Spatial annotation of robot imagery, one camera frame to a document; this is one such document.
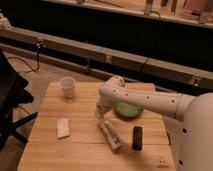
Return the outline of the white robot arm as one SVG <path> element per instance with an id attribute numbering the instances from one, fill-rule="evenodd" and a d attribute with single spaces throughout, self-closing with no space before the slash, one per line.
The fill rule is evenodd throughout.
<path id="1" fill-rule="evenodd" d="M 112 76 L 98 89 L 96 114 L 102 118 L 116 102 L 125 102 L 183 122 L 177 171 L 213 171 L 213 93 L 133 90 L 121 76 Z"/>

